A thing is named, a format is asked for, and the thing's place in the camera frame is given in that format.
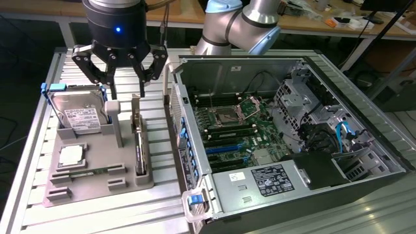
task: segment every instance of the cable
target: cable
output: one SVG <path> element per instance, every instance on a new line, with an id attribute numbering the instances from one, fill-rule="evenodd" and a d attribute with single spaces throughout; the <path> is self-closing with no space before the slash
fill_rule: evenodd
<path id="1" fill-rule="evenodd" d="M 292 140 L 296 140 L 298 142 L 302 142 L 300 139 L 294 138 L 290 134 L 282 132 L 283 135 L 286 135 L 288 138 L 291 138 Z"/>
<path id="2" fill-rule="evenodd" d="M 320 101 L 319 103 L 314 106 L 312 110 L 304 114 L 304 116 L 300 118 L 300 122 L 299 125 L 302 125 L 302 122 L 304 121 L 304 119 L 318 110 L 319 106 L 320 106 Z"/>
<path id="3" fill-rule="evenodd" d="M 0 15 L 0 18 L 14 27 L 20 31 L 20 33 L 30 39 L 30 41 L 44 51 L 50 52 L 51 50 L 47 50 L 38 42 L 34 40 L 34 38 L 3 16 Z"/>
<path id="4" fill-rule="evenodd" d="M 342 63 L 338 65 L 339 68 L 347 63 L 347 61 L 350 60 L 350 58 L 351 58 L 354 52 L 356 51 L 356 48 L 359 47 L 359 44 L 360 44 L 360 37 L 362 37 L 362 35 L 363 35 L 364 31 L 366 31 L 366 28 L 367 28 L 368 24 L 370 24 L 370 20 L 367 21 L 366 27 L 364 27 L 363 31 L 360 32 L 360 35 L 359 35 L 358 41 L 356 41 L 356 45 L 354 46 L 354 49 L 352 49 L 352 51 L 351 51 L 351 53 L 350 53 L 347 59 L 344 60 L 344 62 L 342 62 Z"/>
<path id="5" fill-rule="evenodd" d="M 351 130 L 351 128 L 350 128 L 350 125 L 348 125 L 348 122 L 347 121 L 342 121 L 340 123 L 338 123 L 338 125 L 336 125 L 336 133 L 338 133 L 338 141 L 339 141 L 339 147 L 340 147 L 340 153 L 343 153 L 343 139 L 342 139 L 342 125 L 344 125 L 346 126 L 346 129 L 347 129 L 347 133 L 351 133 L 351 134 L 354 134 L 355 135 L 355 132 Z"/>
<path id="6" fill-rule="evenodd" d="M 168 46 L 168 22 L 170 22 L 170 4 L 166 6 L 163 21 L 160 22 L 160 45 Z"/>
<path id="7" fill-rule="evenodd" d="M 166 5 L 168 5 L 170 3 L 175 2 L 175 1 L 176 0 L 164 0 L 164 1 L 162 1 L 159 3 L 151 4 L 151 5 L 148 5 L 148 10 L 154 11 L 154 10 L 164 7 Z"/>
<path id="8" fill-rule="evenodd" d="M 250 81 L 250 83 L 248 83 L 248 85 L 247 85 L 247 87 L 246 87 L 246 89 L 244 89 L 244 91 L 243 91 L 242 94 L 246 94 L 246 92 L 248 91 L 250 86 L 251 86 L 251 84 L 252 84 L 255 78 L 256 78 L 260 74 L 263 74 L 263 73 L 267 73 L 272 78 L 275 78 L 278 84 L 282 85 L 279 79 L 274 76 L 274 74 L 272 74 L 270 71 L 263 70 L 263 71 L 259 71 L 259 72 L 255 74 L 255 76 L 254 76 L 252 80 Z M 259 90 L 259 88 L 262 87 L 263 83 L 264 83 L 264 77 L 263 77 L 263 80 L 262 80 L 262 84 L 260 84 L 259 87 L 256 88 L 256 91 L 255 91 L 255 92 L 258 92 L 258 90 Z"/>
<path id="9" fill-rule="evenodd" d="M 11 118 L 6 118 L 6 117 L 2 117 L 2 116 L 0 116 L 0 118 L 6 119 L 7 121 L 10 121 L 10 122 L 14 123 L 12 131 L 10 132 L 10 134 L 8 134 L 8 136 L 7 136 L 7 139 L 6 139 L 4 144 L 0 146 L 0 148 L 3 148 L 3 147 L 8 144 L 8 142 L 10 142 L 10 140 L 11 140 L 12 135 L 14 135 L 14 132 L 15 132 L 15 130 L 16 130 L 19 124 L 18 124 L 18 122 L 16 122 L 14 119 L 11 119 Z"/>
<path id="10" fill-rule="evenodd" d="M 334 144 L 334 146 L 336 147 L 338 152 L 339 152 L 340 148 L 339 148 L 336 137 L 326 129 L 319 130 L 319 133 L 324 133 L 330 137 L 331 143 Z"/>
<path id="11" fill-rule="evenodd" d="M 8 145 L 6 145 L 4 147 L 0 148 L 0 151 L 4 150 L 7 147 L 10 147 L 12 144 L 15 144 L 16 142 L 22 141 L 23 139 L 26 139 L 27 136 L 24 136 L 23 138 L 15 140 L 12 143 L 10 143 Z"/>

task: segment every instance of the blue pcie slot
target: blue pcie slot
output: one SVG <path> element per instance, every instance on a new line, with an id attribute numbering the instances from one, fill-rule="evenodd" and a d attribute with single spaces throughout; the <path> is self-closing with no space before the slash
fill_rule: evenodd
<path id="1" fill-rule="evenodd" d="M 218 153 L 226 153 L 226 152 L 231 152 L 231 151 L 238 151 L 242 149 L 242 144 L 238 144 L 238 145 L 232 145 L 232 146 L 226 146 L 226 147 L 222 147 L 222 148 L 214 148 L 214 149 L 207 149 L 206 150 L 206 153 L 207 155 L 211 155 L 211 154 L 218 154 Z"/>

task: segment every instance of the aluminum profile table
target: aluminum profile table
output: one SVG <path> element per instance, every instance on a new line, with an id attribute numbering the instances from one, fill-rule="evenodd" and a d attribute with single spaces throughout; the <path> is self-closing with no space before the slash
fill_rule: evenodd
<path id="1" fill-rule="evenodd" d="M 170 49 L 171 55 L 190 54 L 188 49 Z M 363 96 L 351 81 L 327 60 L 314 51 L 274 50 L 271 55 L 308 55 L 330 79 L 395 147 L 412 163 L 416 163 L 416 145 L 391 121 L 382 119 L 384 113 Z M 94 57 L 99 68 L 104 63 Z M 148 66 L 151 58 L 144 60 Z M 56 52 L 47 83 L 90 84 L 88 79 L 71 60 L 71 51 Z M 120 119 L 131 116 L 131 94 L 139 93 L 139 80 L 131 68 L 119 69 L 115 76 Z M 152 167 L 156 185 L 152 189 L 96 198 L 67 205 L 44 208 L 42 200 L 51 163 L 58 119 L 42 98 L 16 172 L 8 203 L 0 223 L 0 233 L 188 233 L 183 216 L 180 188 L 168 138 L 163 109 L 163 78 L 146 87 L 147 97 L 140 102 L 140 112 L 148 121 Z M 378 190 L 352 204 L 312 214 L 252 232 L 280 234 L 330 233 L 415 233 L 416 183 L 415 175 Z"/>

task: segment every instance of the tool on desk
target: tool on desk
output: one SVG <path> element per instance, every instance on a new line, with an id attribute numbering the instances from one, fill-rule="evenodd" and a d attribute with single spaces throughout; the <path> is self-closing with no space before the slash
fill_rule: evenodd
<path id="1" fill-rule="evenodd" d="M 326 24 L 334 28 L 344 28 L 347 27 L 350 21 L 350 18 L 331 17 L 326 20 Z"/>

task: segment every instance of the orange object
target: orange object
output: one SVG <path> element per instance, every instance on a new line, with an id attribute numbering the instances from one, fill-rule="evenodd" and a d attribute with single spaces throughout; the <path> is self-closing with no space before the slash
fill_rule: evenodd
<path id="1" fill-rule="evenodd" d="M 332 28 L 335 28 L 336 25 L 338 25 L 338 23 L 334 22 L 332 18 L 328 18 L 328 19 L 326 20 L 326 24 L 327 24 L 330 27 L 332 27 Z"/>

